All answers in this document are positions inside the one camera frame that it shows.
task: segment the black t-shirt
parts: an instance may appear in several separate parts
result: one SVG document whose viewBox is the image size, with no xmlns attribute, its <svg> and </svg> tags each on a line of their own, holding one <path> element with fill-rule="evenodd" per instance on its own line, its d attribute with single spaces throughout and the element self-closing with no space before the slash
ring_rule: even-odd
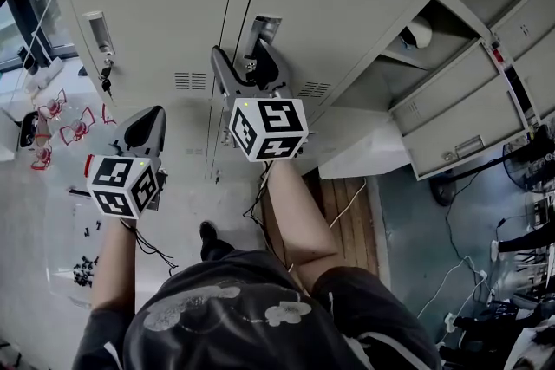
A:
<svg viewBox="0 0 555 370">
<path fill-rule="evenodd" d="M 270 253 L 236 251 L 170 278 L 132 319 L 91 313 L 75 370 L 440 369 L 419 322 L 364 269 L 311 297 Z"/>
</svg>

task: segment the forearm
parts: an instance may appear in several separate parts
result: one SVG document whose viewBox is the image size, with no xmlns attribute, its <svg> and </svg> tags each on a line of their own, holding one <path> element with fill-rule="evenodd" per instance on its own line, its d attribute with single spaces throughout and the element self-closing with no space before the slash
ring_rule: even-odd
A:
<svg viewBox="0 0 555 370">
<path fill-rule="evenodd" d="M 131 313 L 135 305 L 135 236 L 117 218 L 106 221 L 93 281 L 92 309 L 117 308 Z M 134 221 L 127 221 L 134 227 Z"/>
<path fill-rule="evenodd" d="M 294 264 L 300 266 L 337 253 L 328 224 L 291 161 L 274 162 L 268 190 L 284 246 Z"/>
</svg>

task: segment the window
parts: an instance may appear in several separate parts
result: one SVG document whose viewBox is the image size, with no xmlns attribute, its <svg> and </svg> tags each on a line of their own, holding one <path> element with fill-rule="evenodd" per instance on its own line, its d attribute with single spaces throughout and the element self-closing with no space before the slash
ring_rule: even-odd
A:
<svg viewBox="0 0 555 370">
<path fill-rule="evenodd" d="M 36 20 L 40 20 L 49 0 L 30 0 L 33 11 L 35 11 Z M 63 24 L 62 13 L 57 0 L 52 0 L 49 10 L 46 12 L 42 20 L 42 32 L 49 40 L 52 49 L 59 47 L 68 47 L 73 45 L 69 31 Z"/>
<path fill-rule="evenodd" d="M 43 13 L 41 28 L 36 33 L 40 43 L 35 39 L 29 50 L 38 65 L 48 66 L 48 57 L 54 59 L 77 55 L 68 29 L 63 24 L 58 2 L 52 0 L 45 13 L 48 2 L 49 0 L 5 0 L 1 5 L 0 72 L 22 66 L 17 51 L 22 46 L 29 48 L 33 40 L 32 34 Z"/>
<path fill-rule="evenodd" d="M 0 71 L 16 68 L 21 65 L 17 51 L 25 45 L 25 41 L 16 26 L 10 6 L 4 2 L 0 6 Z"/>
</svg>

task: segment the wooden floor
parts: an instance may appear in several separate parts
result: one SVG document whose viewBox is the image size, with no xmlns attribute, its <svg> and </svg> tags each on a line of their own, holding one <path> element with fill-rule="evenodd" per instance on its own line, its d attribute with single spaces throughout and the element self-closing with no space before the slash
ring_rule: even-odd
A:
<svg viewBox="0 0 555 370">
<path fill-rule="evenodd" d="M 328 224 L 331 224 L 347 207 L 349 201 L 364 184 L 363 178 L 321 180 L 317 176 L 317 171 L 305 175 L 304 181 Z M 291 260 L 279 234 L 268 193 L 262 200 L 262 210 L 272 246 L 279 259 L 289 267 Z M 350 208 L 344 212 L 331 230 L 339 251 L 348 265 L 378 274 L 374 223 L 366 189 L 358 194 Z"/>
</svg>

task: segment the fan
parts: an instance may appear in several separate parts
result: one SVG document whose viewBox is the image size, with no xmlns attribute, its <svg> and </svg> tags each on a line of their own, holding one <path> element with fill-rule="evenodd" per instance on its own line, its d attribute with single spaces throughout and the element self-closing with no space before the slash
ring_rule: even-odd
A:
<svg viewBox="0 0 555 370">
<path fill-rule="evenodd" d="M 518 138 L 503 146 L 503 166 L 515 185 L 524 191 L 547 193 L 555 190 L 555 141 L 542 125 L 531 141 Z"/>
<path fill-rule="evenodd" d="M 455 182 L 503 163 L 515 185 L 525 191 L 547 193 L 555 190 L 555 141 L 546 125 L 532 136 L 522 136 L 503 146 L 503 156 L 462 174 L 444 174 L 430 179 L 435 201 L 449 206 L 456 196 Z"/>
</svg>

